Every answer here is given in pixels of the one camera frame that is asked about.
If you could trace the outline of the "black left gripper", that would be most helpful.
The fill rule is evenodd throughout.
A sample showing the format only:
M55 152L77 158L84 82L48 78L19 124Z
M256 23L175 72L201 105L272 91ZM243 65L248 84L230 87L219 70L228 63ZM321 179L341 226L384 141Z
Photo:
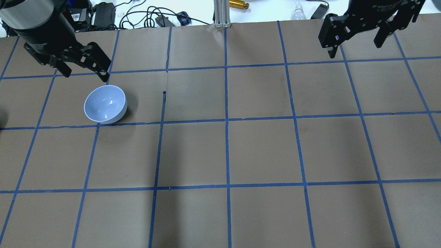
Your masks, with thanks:
M41 65L57 69L64 77L70 77L68 62L96 73L104 83L109 79L110 58L96 42L87 45L77 41L73 34L24 33L24 49Z

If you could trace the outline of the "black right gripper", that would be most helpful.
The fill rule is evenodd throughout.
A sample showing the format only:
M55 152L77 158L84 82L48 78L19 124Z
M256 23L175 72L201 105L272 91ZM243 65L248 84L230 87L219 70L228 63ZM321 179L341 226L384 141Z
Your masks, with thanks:
M329 13L324 17L318 39L334 59L343 38L379 28L373 42L381 48L396 30L416 22L424 0L350 0L344 15Z

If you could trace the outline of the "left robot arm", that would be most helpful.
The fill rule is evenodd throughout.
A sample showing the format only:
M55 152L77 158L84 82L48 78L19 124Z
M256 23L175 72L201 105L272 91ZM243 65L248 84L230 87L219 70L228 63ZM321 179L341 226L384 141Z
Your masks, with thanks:
M110 58L96 42L83 45L77 41L64 0L2 0L0 15L39 64L69 77L72 69L67 63L75 63L96 73L104 83L109 79Z

